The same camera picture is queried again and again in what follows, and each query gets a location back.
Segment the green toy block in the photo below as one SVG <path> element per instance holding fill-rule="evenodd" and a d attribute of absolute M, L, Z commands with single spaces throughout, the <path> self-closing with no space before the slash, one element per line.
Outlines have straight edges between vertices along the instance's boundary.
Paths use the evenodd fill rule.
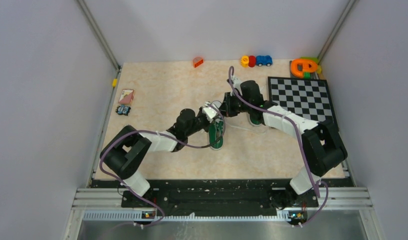
<path fill-rule="evenodd" d="M 313 62 L 319 64 L 319 59 L 317 57 L 311 57 L 311 56 L 302 56 L 300 57 L 300 59 L 308 59 L 308 60 L 312 60 Z"/>
<path fill-rule="evenodd" d="M 304 72 L 304 78 L 309 79 L 310 78 L 310 72 Z"/>

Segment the red toy block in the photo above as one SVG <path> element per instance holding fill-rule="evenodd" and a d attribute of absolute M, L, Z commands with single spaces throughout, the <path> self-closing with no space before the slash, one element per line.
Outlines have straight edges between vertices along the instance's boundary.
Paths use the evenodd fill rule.
<path fill-rule="evenodd" d="M 248 62 L 248 67 L 254 68 L 256 65 L 256 57 L 255 56 L 249 56 L 249 62 Z"/>
<path fill-rule="evenodd" d="M 197 56 L 192 60 L 193 67 L 196 68 L 204 63 L 204 59 L 200 56 Z"/>

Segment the toy car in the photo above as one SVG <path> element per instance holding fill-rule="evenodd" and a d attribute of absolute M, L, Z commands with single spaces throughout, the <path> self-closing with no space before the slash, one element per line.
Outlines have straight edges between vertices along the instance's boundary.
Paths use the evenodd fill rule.
<path fill-rule="evenodd" d="M 255 57 L 255 65 L 261 67 L 263 65 L 266 65 L 270 67 L 273 64 L 272 58 L 267 55 L 267 56 L 257 56 Z"/>

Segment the chessboard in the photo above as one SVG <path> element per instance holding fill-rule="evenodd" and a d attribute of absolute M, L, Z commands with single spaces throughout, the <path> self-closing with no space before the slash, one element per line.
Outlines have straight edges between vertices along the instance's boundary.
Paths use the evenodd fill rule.
<path fill-rule="evenodd" d="M 287 111 L 318 122 L 332 120 L 338 126 L 326 80 L 268 77 L 269 99 Z"/>

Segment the orange toy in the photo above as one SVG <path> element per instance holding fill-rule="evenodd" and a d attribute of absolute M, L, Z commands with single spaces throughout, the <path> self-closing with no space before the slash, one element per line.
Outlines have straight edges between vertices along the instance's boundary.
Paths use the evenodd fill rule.
<path fill-rule="evenodd" d="M 204 59 L 200 56 L 197 56 L 192 60 L 193 67 L 196 68 L 204 63 Z"/>
<path fill-rule="evenodd" d="M 298 78 L 309 78 L 310 73 L 314 73 L 318 70 L 318 64 L 310 59 L 298 58 L 291 62 L 291 73 Z"/>

